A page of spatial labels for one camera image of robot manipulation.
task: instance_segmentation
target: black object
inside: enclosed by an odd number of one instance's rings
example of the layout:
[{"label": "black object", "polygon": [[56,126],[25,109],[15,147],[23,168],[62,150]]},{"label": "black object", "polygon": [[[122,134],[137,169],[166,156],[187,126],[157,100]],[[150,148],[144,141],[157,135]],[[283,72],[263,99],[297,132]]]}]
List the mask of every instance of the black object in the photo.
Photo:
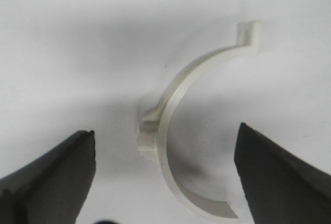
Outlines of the black object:
[{"label": "black object", "polygon": [[0,223],[74,224],[95,169],[94,132],[74,133],[0,180]]},{"label": "black object", "polygon": [[331,176],[242,123],[235,164],[256,224],[331,224]]}]

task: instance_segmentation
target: white background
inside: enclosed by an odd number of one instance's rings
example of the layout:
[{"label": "white background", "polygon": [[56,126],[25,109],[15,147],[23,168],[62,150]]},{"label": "white background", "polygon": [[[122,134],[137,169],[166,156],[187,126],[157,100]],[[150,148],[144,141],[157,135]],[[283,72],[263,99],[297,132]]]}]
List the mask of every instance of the white background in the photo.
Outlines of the white background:
[{"label": "white background", "polygon": [[331,173],[331,0],[0,0],[0,177],[76,130],[97,172],[77,219],[206,224],[137,151],[141,98],[261,20],[261,52],[204,75],[171,124],[173,173],[253,223],[233,164],[240,122]]}]

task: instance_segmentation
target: curved plastic piece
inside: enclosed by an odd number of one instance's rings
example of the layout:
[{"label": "curved plastic piece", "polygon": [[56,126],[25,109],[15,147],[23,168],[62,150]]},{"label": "curved plastic piece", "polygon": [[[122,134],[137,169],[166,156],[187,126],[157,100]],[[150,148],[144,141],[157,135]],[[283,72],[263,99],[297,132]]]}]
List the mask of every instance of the curved plastic piece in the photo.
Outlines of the curved plastic piece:
[{"label": "curved plastic piece", "polygon": [[140,153],[160,165],[168,187],[186,208],[214,223],[235,224],[238,217],[227,202],[200,197],[173,177],[167,156],[169,124],[179,101],[199,76],[232,58],[257,54],[260,29],[259,22],[239,24],[236,46],[210,53],[184,68],[169,85],[158,106],[145,114],[138,127]]}]

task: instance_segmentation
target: white plastic bracket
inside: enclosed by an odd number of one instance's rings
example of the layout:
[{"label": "white plastic bracket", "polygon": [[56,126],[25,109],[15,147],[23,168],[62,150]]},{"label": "white plastic bracket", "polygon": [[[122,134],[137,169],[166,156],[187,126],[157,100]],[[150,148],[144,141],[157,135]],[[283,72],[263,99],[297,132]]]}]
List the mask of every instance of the white plastic bracket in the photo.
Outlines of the white plastic bracket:
[{"label": "white plastic bracket", "polygon": [[236,45],[207,54],[184,68],[171,82],[158,106],[149,110],[138,126],[140,153],[160,165],[168,187],[186,208],[214,223],[235,224],[238,217],[227,202],[198,196],[173,177],[167,156],[169,124],[179,101],[199,76],[232,58],[258,53],[260,29],[260,22],[240,23]]}]

